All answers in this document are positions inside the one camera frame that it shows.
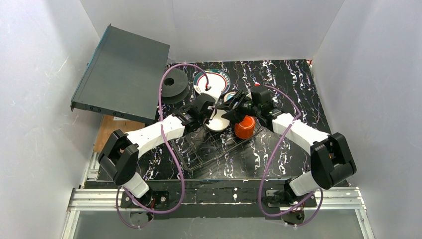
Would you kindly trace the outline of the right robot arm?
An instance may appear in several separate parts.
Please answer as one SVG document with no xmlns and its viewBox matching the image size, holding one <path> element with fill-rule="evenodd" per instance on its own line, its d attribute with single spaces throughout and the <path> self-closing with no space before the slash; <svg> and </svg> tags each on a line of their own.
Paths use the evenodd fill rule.
<svg viewBox="0 0 422 239">
<path fill-rule="evenodd" d="M 328 134 L 316 130 L 277 107 L 269 86 L 253 86 L 250 94 L 238 91 L 218 106 L 231 123 L 254 117 L 269 131 L 283 135 L 305 150 L 311 157 L 310 170 L 287 182 L 282 197 L 294 201 L 317 189 L 330 189 L 357 172 L 348 146 L 341 133 Z"/>
</svg>

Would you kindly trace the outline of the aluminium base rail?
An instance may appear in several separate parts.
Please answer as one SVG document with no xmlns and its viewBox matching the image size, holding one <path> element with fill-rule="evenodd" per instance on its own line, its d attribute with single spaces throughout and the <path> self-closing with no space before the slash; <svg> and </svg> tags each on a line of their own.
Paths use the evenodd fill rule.
<svg viewBox="0 0 422 239">
<path fill-rule="evenodd" d="M 62 239 L 72 239 L 75 235 L 81 211 L 114 211 L 121 200 L 130 202 L 128 197 L 117 195 L 116 189 L 74 189 L 67 208 Z M 193 189 L 185 196 L 184 205 L 249 205 L 254 204 L 252 196 L 246 189 L 229 189 L 223 187 L 212 192 L 210 189 Z M 322 200 L 322 210 L 354 210 L 362 235 L 365 239 L 373 239 L 366 205 L 358 187 L 334 187 L 323 192 L 316 192 L 312 197 Z"/>
</svg>

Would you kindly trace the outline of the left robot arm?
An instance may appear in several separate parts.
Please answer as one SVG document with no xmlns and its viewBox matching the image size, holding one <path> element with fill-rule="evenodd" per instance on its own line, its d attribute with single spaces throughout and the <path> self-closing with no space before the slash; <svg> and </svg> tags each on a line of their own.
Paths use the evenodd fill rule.
<svg viewBox="0 0 422 239">
<path fill-rule="evenodd" d="M 108 138 L 98 162 L 115 185 L 142 198 L 150 188 L 136 171 L 139 158 L 157 146 L 199 129 L 211 118 L 218 98 L 197 96 L 171 115 L 145 128 L 124 133 L 115 130 Z"/>
</svg>

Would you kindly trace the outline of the dark grey metal box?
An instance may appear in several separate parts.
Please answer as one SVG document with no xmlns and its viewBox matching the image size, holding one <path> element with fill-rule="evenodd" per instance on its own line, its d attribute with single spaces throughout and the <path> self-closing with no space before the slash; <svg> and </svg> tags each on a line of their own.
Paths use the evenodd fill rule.
<svg viewBox="0 0 422 239">
<path fill-rule="evenodd" d="M 71 99 L 71 109 L 153 124 L 170 46 L 107 26 Z"/>
</svg>

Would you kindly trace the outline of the black foam spool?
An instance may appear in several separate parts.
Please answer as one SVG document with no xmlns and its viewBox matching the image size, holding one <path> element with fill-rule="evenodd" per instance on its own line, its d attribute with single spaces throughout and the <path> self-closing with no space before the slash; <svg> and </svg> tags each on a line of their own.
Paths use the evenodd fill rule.
<svg viewBox="0 0 422 239">
<path fill-rule="evenodd" d="M 188 94 L 188 76 L 180 69 L 166 70 L 167 75 L 161 89 L 161 104 L 177 104 Z"/>
</svg>

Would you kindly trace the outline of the wooden board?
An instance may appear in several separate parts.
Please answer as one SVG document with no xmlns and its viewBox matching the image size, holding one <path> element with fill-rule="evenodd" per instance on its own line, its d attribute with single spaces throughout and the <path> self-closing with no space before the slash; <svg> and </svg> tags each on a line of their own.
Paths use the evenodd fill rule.
<svg viewBox="0 0 422 239">
<path fill-rule="evenodd" d="M 104 115 L 101 121 L 98 135 L 96 137 L 93 151 L 101 152 L 108 138 L 114 131 L 118 129 L 121 129 L 123 132 L 129 132 L 142 129 L 144 127 L 145 124 L 142 122 L 136 122 L 131 120 L 114 120 L 114 117 Z"/>
</svg>

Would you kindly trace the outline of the orange mug black handle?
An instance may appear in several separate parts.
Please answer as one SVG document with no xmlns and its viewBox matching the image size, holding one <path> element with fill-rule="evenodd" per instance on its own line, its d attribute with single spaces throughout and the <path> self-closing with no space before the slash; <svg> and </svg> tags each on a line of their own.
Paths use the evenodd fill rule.
<svg viewBox="0 0 422 239">
<path fill-rule="evenodd" d="M 254 117 L 245 116 L 241 122 L 235 124 L 234 133 L 240 139 L 248 139 L 254 134 L 255 124 Z"/>
</svg>

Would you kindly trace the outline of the white floral bowl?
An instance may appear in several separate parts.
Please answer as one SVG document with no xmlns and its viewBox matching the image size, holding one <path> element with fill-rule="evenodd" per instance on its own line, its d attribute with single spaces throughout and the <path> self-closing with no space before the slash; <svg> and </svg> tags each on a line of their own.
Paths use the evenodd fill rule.
<svg viewBox="0 0 422 239">
<path fill-rule="evenodd" d="M 221 132 L 227 129 L 230 121 L 222 117 L 225 113 L 226 111 L 224 110 L 216 110 L 209 122 L 205 124 L 206 128 L 214 132 Z"/>
</svg>

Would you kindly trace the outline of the blue butterfly mug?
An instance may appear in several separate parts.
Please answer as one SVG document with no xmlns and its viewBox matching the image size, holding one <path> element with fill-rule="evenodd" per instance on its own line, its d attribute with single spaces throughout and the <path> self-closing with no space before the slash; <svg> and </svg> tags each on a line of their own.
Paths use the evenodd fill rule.
<svg viewBox="0 0 422 239">
<path fill-rule="evenodd" d="M 230 100 L 233 96 L 235 96 L 236 95 L 236 92 L 235 91 L 232 91 L 232 92 L 228 92 L 228 93 L 226 93 L 225 95 L 224 95 L 224 97 L 223 97 L 223 102 L 225 103 L 225 102 L 227 102 L 228 100 Z"/>
</svg>

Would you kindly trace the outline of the white plate green red rim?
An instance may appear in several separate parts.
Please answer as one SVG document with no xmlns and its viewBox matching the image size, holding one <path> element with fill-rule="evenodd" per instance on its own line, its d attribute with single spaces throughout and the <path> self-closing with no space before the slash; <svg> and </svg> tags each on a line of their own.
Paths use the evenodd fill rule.
<svg viewBox="0 0 422 239">
<path fill-rule="evenodd" d="M 231 80 L 225 71 L 219 69 L 207 69 L 205 72 L 209 79 L 209 86 L 220 89 L 221 95 L 228 93 L 231 88 Z M 207 80 L 204 73 L 198 72 L 194 77 L 193 88 L 198 94 L 200 94 L 205 90 L 206 83 Z"/>
</svg>

